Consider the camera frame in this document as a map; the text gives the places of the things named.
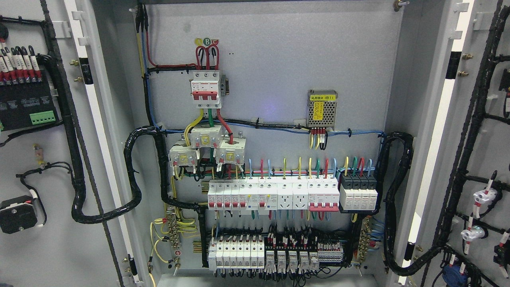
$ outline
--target green wire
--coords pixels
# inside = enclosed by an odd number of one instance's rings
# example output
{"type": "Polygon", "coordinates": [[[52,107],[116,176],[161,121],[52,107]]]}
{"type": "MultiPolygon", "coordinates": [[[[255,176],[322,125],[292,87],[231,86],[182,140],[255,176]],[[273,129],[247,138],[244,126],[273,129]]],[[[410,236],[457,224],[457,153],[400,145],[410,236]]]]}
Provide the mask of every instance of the green wire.
{"type": "Polygon", "coordinates": [[[355,176],[356,175],[356,165],[358,164],[358,158],[357,157],[354,157],[354,159],[352,160],[352,176],[355,176]]]}
{"type": "Polygon", "coordinates": [[[212,128],[214,126],[213,109],[207,109],[207,113],[209,114],[209,127],[212,128]]]}
{"type": "Polygon", "coordinates": [[[317,159],[317,165],[315,166],[315,169],[317,170],[317,178],[320,177],[319,173],[320,173],[320,160],[317,159]]]}

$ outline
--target green terminal connector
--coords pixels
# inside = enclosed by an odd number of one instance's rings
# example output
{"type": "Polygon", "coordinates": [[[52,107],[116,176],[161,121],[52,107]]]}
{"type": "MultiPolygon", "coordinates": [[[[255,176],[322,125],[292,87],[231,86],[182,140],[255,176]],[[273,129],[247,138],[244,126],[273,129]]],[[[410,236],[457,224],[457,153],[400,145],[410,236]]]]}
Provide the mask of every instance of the green terminal connector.
{"type": "Polygon", "coordinates": [[[32,120],[32,125],[44,124],[54,122],[55,114],[53,111],[47,112],[39,112],[39,113],[31,113],[30,120],[32,120]]]}

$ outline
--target yellow wire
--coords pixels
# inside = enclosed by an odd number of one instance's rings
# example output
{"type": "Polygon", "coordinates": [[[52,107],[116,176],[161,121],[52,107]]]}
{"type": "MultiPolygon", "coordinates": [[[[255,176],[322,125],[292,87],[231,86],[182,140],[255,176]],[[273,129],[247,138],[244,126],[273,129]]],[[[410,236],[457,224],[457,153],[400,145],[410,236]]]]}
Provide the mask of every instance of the yellow wire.
{"type": "Polygon", "coordinates": [[[154,248],[153,250],[156,252],[156,255],[158,256],[158,258],[163,262],[163,263],[168,263],[168,260],[165,260],[161,257],[161,255],[159,254],[158,252],[158,249],[156,248],[156,245],[158,245],[158,243],[160,242],[160,240],[156,240],[156,242],[154,243],[154,248]]]}
{"type": "Polygon", "coordinates": [[[347,169],[349,168],[349,157],[348,157],[348,156],[346,156],[346,157],[345,157],[345,165],[344,165],[344,168],[345,168],[345,170],[344,170],[344,176],[347,176],[347,169]]]}
{"type": "Polygon", "coordinates": [[[297,164],[297,169],[299,170],[299,176],[297,179],[301,179],[301,157],[299,157],[299,163],[297,164]]]}
{"type": "Polygon", "coordinates": [[[312,178],[312,158],[308,159],[308,174],[310,175],[310,178],[312,178]]]}
{"type": "Polygon", "coordinates": [[[158,287],[156,285],[156,281],[154,281],[154,276],[152,275],[152,273],[149,272],[149,277],[150,277],[150,280],[152,281],[152,287],[158,287]]]}
{"type": "Polygon", "coordinates": [[[140,38],[140,33],[136,33],[136,42],[138,44],[138,59],[140,60],[140,70],[142,71],[142,77],[145,74],[143,70],[143,55],[142,55],[142,39],[140,38]]]}
{"type": "Polygon", "coordinates": [[[198,123],[200,123],[200,121],[202,120],[203,118],[203,109],[200,109],[200,115],[194,120],[192,121],[187,127],[186,129],[184,129],[184,140],[186,141],[186,146],[189,147],[190,145],[190,139],[189,139],[189,136],[188,136],[188,133],[189,131],[191,130],[191,128],[193,128],[194,126],[196,126],[198,123]]]}

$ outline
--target miniature circuit breaker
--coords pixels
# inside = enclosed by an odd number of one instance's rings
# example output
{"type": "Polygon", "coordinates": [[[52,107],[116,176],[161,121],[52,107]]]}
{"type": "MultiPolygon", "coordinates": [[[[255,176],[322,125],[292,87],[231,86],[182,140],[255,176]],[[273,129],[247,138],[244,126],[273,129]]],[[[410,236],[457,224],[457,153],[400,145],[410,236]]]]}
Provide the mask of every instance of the miniature circuit breaker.
{"type": "Polygon", "coordinates": [[[194,127],[191,130],[191,146],[199,148],[217,148],[221,144],[222,132],[221,126],[216,125],[213,127],[200,126],[194,127]]]}
{"type": "Polygon", "coordinates": [[[308,91],[308,120],[310,128],[335,129],[338,94],[334,90],[308,91]]]}
{"type": "Polygon", "coordinates": [[[220,109],[225,95],[224,77],[219,70],[197,70],[191,80],[191,97],[199,109],[220,109]]]}
{"type": "Polygon", "coordinates": [[[246,145],[246,139],[235,138],[233,145],[229,144],[228,141],[228,138],[224,139],[216,151],[218,170],[221,170],[222,165],[228,163],[238,166],[244,164],[244,146],[246,145]]]}
{"type": "Polygon", "coordinates": [[[168,159],[172,165],[172,172],[174,172],[174,175],[178,173],[177,167],[192,166],[193,171],[195,171],[198,158],[199,151],[193,146],[187,147],[186,142],[183,140],[176,142],[168,154],[168,159]]]}

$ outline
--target yellow warning label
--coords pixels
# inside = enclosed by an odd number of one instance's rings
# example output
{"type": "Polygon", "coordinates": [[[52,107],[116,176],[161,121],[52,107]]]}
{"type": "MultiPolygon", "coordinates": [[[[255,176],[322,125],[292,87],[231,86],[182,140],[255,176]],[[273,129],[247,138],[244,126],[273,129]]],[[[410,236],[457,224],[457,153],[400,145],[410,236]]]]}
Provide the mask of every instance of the yellow warning label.
{"type": "Polygon", "coordinates": [[[322,121],[324,113],[324,102],[314,102],[314,121],[322,121]]]}
{"type": "Polygon", "coordinates": [[[334,94],[313,94],[310,95],[310,101],[312,102],[327,102],[336,101],[337,96],[334,94]]]}

